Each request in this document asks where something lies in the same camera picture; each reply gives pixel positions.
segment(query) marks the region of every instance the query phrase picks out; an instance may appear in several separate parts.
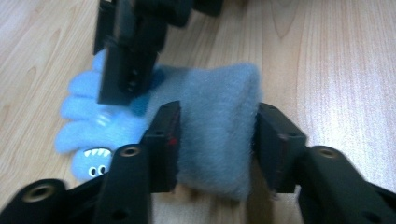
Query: screw hole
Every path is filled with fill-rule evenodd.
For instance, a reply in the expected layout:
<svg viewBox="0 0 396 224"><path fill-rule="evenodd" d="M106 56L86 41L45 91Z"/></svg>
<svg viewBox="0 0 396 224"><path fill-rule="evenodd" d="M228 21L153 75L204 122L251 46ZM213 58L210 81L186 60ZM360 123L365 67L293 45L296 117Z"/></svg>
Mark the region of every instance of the screw hole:
<svg viewBox="0 0 396 224"><path fill-rule="evenodd" d="M140 153L140 149L137 147L127 147L120 154L123 157L132 157Z"/></svg>
<svg viewBox="0 0 396 224"><path fill-rule="evenodd" d="M119 209L119 210L113 212L111 217L113 218L113 220L121 221L121 220L124 220L125 218L127 218L128 215L129 215L128 211L126 211L125 209Z"/></svg>
<svg viewBox="0 0 396 224"><path fill-rule="evenodd" d="M297 137L297 136L298 136L297 133L288 133L288 135L289 135L290 137Z"/></svg>
<svg viewBox="0 0 396 224"><path fill-rule="evenodd" d="M26 203L40 202L53 194L55 188L49 184L42 184L27 191L22 200Z"/></svg>
<svg viewBox="0 0 396 224"><path fill-rule="evenodd" d="M364 211L361 214L372 223L382 223L381 217L376 213Z"/></svg>
<svg viewBox="0 0 396 224"><path fill-rule="evenodd" d="M336 154L334 151L329 150L329 149L327 149L327 148L321 148L321 149L319 150L319 153L320 153L320 155L322 155L323 157L326 157L326 158L329 158L329 159L334 159L334 158L337 157L337 154Z"/></svg>

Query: wood grain surface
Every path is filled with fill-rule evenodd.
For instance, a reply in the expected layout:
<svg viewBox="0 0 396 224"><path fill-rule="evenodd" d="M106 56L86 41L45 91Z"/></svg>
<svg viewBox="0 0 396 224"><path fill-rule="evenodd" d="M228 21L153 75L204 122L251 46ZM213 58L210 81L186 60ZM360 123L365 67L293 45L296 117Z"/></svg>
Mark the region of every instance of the wood grain surface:
<svg viewBox="0 0 396 224"><path fill-rule="evenodd" d="M255 63L263 101L293 120L309 146L341 150L368 181L396 191L395 11L393 0L226 0L220 17L193 13L186 29L170 29L160 62ZM53 140L66 123L59 109L69 80L90 68L96 12L93 0L2 1L1 207L38 179L78 184L70 155L57 154ZM295 195L261 197L270 205L249 222L302 222ZM245 203L154 196L156 223L246 219Z"/></svg>

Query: blue plush toy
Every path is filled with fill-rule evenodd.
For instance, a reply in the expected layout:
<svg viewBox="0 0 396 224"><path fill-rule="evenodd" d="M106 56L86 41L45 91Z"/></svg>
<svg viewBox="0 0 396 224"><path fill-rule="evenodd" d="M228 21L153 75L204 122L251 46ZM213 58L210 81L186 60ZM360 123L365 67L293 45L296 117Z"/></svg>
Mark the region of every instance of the blue plush toy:
<svg viewBox="0 0 396 224"><path fill-rule="evenodd" d="M158 108L181 105L181 140L177 181L236 200L250 189L249 165L255 115L262 95L260 74L248 63L212 70L156 66L149 93L130 106L99 105L105 54L92 70L76 76L62 116L70 119L58 133L60 153L76 150L72 172L79 180L105 173L111 152L138 143Z"/></svg>

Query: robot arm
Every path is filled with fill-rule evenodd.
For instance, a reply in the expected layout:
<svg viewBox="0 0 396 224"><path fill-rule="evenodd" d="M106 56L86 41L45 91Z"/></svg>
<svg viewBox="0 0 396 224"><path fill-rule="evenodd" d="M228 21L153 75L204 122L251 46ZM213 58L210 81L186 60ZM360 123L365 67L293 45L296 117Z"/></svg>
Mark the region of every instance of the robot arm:
<svg viewBox="0 0 396 224"><path fill-rule="evenodd" d="M128 105L149 89L168 25L183 27L191 10L220 13L222 0L100 0L94 53L106 49L99 104Z"/></svg>
<svg viewBox="0 0 396 224"><path fill-rule="evenodd" d="M69 190L61 180L38 180L17 193L0 223L151 223L150 193L176 184L179 119L178 102L162 106L139 144L115 152L107 174ZM394 193L366 182L340 151L305 140L277 108L260 104L254 157L272 192L301 186L304 223L396 223Z"/></svg>

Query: gray fabric cloth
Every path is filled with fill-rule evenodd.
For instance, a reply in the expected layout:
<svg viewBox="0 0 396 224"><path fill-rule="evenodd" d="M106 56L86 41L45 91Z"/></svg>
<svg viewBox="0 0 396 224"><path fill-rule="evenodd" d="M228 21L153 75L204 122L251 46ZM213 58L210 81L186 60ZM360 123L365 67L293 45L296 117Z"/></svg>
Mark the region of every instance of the gray fabric cloth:
<svg viewBox="0 0 396 224"><path fill-rule="evenodd" d="M261 76L249 63L211 70L159 66L164 82L151 91L146 118L180 101L177 180L194 189L245 200Z"/></svg>

